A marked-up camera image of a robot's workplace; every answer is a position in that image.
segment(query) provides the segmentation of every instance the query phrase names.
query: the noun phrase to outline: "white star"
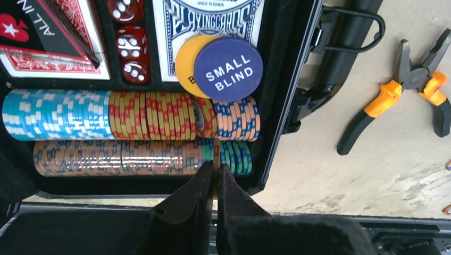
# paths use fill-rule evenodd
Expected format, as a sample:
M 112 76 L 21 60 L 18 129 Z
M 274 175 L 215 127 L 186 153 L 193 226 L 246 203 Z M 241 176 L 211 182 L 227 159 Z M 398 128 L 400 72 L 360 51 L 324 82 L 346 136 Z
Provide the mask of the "white star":
M 19 32 L 17 29 L 13 27 L 13 24 L 6 25 L 5 23 L 2 24 L 5 28 L 4 33 L 10 33 L 13 37 L 15 37 L 15 33 Z

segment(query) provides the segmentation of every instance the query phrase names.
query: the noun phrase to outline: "pliers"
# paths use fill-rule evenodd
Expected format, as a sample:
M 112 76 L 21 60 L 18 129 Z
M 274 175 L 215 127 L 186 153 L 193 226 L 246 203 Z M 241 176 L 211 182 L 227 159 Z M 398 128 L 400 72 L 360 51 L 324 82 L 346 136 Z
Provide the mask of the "pliers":
M 451 125 L 451 104 L 439 90 L 445 84 L 446 76 L 435 70 L 450 43 L 451 30 L 446 29 L 426 60 L 419 66 L 412 66 L 409 43 L 405 39 L 401 40 L 397 50 L 393 79 L 387 84 L 380 84 L 380 94 L 348 124 L 337 145 L 338 154 L 348 154 L 363 130 L 374 119 L 395 105 L 405 89 L 415 89 L 420 96 L 432 104 L 436 135 L 439 137 L 448 135 Z

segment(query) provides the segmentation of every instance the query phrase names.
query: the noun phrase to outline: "purple disc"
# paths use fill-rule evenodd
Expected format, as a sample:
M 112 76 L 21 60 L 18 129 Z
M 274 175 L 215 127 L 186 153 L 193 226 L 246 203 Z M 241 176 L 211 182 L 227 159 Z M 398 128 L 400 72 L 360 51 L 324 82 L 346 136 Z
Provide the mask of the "purple disc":
M 262 80 L 263 61 L 257 49 L 237 37 L 205 45 L 194 62 L 194 77 L 203 93 L 218 101 L 241 100 Z

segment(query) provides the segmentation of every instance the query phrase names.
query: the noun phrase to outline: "black rubber grip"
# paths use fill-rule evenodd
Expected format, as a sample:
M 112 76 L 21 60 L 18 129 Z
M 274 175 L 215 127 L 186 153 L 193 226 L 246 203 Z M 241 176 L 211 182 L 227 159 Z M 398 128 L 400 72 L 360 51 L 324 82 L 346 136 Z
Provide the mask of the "black rubber grip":
M 345 132 L 341 136 L 337 145 L 337 152 L 340 155 L 347 155 L 357 141 L 357 138 L 365 128 L 374 120 L 364 110 L 361 110 L 348 124 Z
M 434 132 L 439 137 L 449 135 L 449 127 L 451 126 L 451 104 L 446 99 L 441 105 L 432 105 L 434 110 Z

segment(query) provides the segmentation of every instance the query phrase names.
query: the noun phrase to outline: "black case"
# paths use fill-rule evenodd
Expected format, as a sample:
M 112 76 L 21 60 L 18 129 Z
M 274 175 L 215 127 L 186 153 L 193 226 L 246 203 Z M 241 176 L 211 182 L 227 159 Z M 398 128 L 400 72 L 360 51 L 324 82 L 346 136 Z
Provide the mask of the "black case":
M 151 55 L 152 80 L 145 86 L 132 85 L 123 79 L 114 44 L 114 32 L 120 25 L 110 18 L 104 0 L 93 3 L 102 27 L 111 80 L 17 79 L 10 77 L 0 65 L 0 105 L 12 88 L 183 92 L 177 82 L 161 82 L 152 1 L 144 1 L 146 18 L 141 22 L 148 33 Z M 238 184 L 251 195 L 264 189 L 321 6 L 321 0 L 265 1 L 257 45 L 264 75 L 253 93 L 261 114 L 261 134 L 257 141 L 249 143 L 253 160 L 251 176 L 236 177 Z M 0 212 L 8 214 L 15 202 L 33 194 L 44 198 L 165 197 L 189 180 L 179 176 L 43 177 L 33 164 L 34 144 L 14 140 L 3 121 L 0 123 Z

